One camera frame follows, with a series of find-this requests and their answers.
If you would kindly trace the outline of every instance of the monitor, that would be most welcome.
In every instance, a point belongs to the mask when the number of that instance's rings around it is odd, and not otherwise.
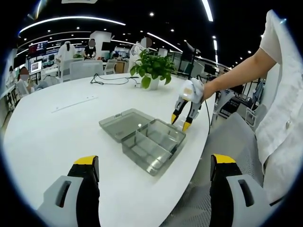
[[[42,61],[38,61],[38,62],[32,63],[32,65],[30,66],[30,72],[31,73],[37,72],[37,71],[39,71],[41,69],[42,69]]]
[[[211,74],[211,75],[215,75],[216,74],[216,69],[211,65],[205,64],[204,72],[206,72],[208,74]]]

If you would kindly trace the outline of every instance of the desk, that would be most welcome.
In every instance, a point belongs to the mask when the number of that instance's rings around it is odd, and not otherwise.
[[[161,178],[152,177],[123,154],[121,144],[98,122],[130,108],[170,122],[184,80],[172,77],[168,85],[160,82],[158,90],[147,91],[135,88],[132,80],[114,86],[90,84],[91,79],[57,84],[20,100],[4,137],[3,154],[12,179],[37,209],[46,189],[67,175],[75,160],[97,155],[102,227],[158,227],[181,198],[203,152],[209,129],[206,105],[188,129],[180,154]],[[215,95],[207,100],[210,120],[214,100]],[[187,104],[184,116],[189,108]]]
[[[7,96],[9,93],[11,93],[15,88],[15,85],[12,85],[11,87],[7,88],[0,96],[0,126],[2,127],[4,124],[4,121],[9,113],[9,106],[7,104],[7,101],[5,100],[5,96]]]

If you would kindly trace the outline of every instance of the white chair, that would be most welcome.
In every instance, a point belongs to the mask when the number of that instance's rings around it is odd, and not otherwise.
[[[26,87],[23,80],[19,80],[16,83],[16,86],[17,86],[17,90],[18,90],[21,98],[23,98],[24,96],[29,95],[29,92],[28,92],[27,87]]]
[[[77,61],[71,63],[70,80],[93,77],[95,74],[104,75],[102,61]]]
[[[84,61],[84,58],[73,58],[70,60],[62,61],[60,66],[60,81],[67,82],[71,80],[70,64],[76,61]]]
[[[108,60],[104,69],[105,75],[115,74],[115,65],[117,60]]]
[[[245,121],[251,127],[253,131],[259,126],[260,122],[263,120],[267,113],[267,108],[265,105],[260,104],[257,109],[251,110],[246,109]]]
[[[233,92],[227,92],[226,90],[221,91],[221,96],[220,96],[218,103],[214,104],[214,114],[213,114],[212,124],[214,121],[217,120],[218,114],[219,114],[220,110],[222,109],[222,107],[226,103],[228,103],[228,101],[230,99],[232,99],[234,96],[235,96],[235,94]]]

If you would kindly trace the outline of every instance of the pillar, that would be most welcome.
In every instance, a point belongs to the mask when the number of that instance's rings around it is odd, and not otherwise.
[[[112,36],[111,32],[101,32],[101,31],[95,31],[90,35],[89,38],[95,39],[96,42],[96,59],[98,59],[98,57],[104,57],[103,53],[108,52],[108,51],[102,51],[102,44],[103,42],[110,43],[111,36]]]
[[[166,57],[167,53],[168,53],[168,50],[159,48],[159,52],[158,52],[159,56]]]

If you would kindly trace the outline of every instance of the white sleeve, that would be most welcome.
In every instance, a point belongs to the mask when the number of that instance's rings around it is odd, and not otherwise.
[[[61,46],[61,47],[59,48],[59,51],[58,51],[58,53],[57,53],[57,55],[56,55],[56,59],[59,59],[59,60],[60,60],[60,58],[61,58],[61,56],[62,56],[62,50],[63,50],[63,46]]]
[[[265,32],[260,43],[260,48],[275,60],[275,62],[282,64],[280,42],[273,25],[274,16],[275,15],[272,10],[266,15]]]

